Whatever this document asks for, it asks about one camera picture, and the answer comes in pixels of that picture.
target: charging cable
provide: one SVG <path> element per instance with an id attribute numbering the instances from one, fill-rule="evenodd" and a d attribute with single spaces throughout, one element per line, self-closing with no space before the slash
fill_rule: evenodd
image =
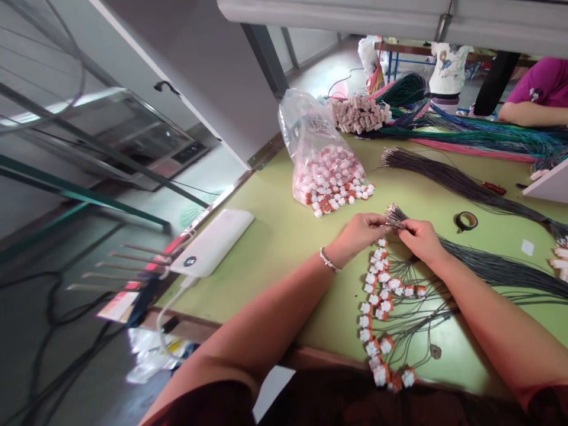
<path id="1" fill-rule="evenodd" d="M 179 286 L 179 290 L 177 291 L 176 295 L 172 297 L 168 303 L 166 303 L 166 306 L 163 307 L 163 309 L 160 311 L 160 314 L 158 315 L 158 318 L 156 319 L 156 331 L 158 332 L 158 335 L 160 337 L 160 346 L 170 358 L 175 359 L 176 361 L 179 361 L 182 358 L 173 354 L 169 350 L 166 343 L 166 333 L 164 333 L 162 321 L 164 319 L 164 314 L 166 313 L 166 311 L 169 310 L 183 296 L 183 294 L 187 290 L 195 286 L 198 280 L 199 280 L 198 277 L 192 277 L 192 276 L 188 276 L 185 280 L 183 280 L 183 282 Z"/>

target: forearm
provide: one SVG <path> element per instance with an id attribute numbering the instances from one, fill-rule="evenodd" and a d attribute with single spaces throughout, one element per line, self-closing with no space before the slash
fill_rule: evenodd
<path id="1" fill-rule="evenodd" d="M 489 360 L 526 409 L 546 386 L 568 384 L 568 350 L 541 324 L 449 254 L 429 264 L 448 286 Z"/>
<path id="2" fill-rule="evenodd" d="M 337 243 L 326 254 L 339 268 L 351 259 L 340 253 Z M 264 291 L 183 363 L 144 419 L 183 393 L 220 380 L 246 383 L 256 399 L 264 377 L 282 358 L 334 276 L 317 253 Z"/>
<path id="3" fill-rule="evenodd" d="M 192 356 L 225 362 L 249 374 L 258 389 L 302 328 L 335 273 L 319 254 L 264 291 Z"/>
<path id="4" fill-rule="evenodd" d="M 567 125 L 568 108 L 544 107 L 532 102 L 507 102 L 499 112 L 499 119 L 523 127 Z"/>

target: white power bank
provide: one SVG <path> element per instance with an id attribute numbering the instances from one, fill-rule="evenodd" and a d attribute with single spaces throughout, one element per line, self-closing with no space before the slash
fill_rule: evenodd
<path id="1" fill-rule="evenodd" d="M 211 275 L 254 220 L 245 210 L 225 209 L 172 263 L 170 270 L 204 278 Z"/>

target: bracelet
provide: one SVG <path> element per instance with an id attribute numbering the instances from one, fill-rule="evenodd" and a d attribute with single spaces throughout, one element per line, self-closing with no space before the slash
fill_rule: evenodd
<path id="1" fill-rule="evenodd" d="M 324 248 L 321 247 L 319 250 L 319 256 L 321 257 L 321 259 L 324 261 L 324 263 L 329 266 L 330 268 L 333 269 L 333 272 L 338 273 L 341 271 L 341 269 L 335 267 L 335 265 L 333 265 L 333 263 L 330 262 L 330 260 L 325 256 L 324 253 Z"/>

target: tape roll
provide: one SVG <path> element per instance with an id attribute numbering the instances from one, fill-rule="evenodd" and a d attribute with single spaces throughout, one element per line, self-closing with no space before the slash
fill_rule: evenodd
<path id="1" fill-rule="evenodd" d="M 470 212 L 461 212 L 457 214 L 456 216 L 454 216 L 454 222 L 460 229 L 458 233 L 461 233 L 463 231 L 471 231 L 477 226 L 477 218 L 473 213 Z"/>

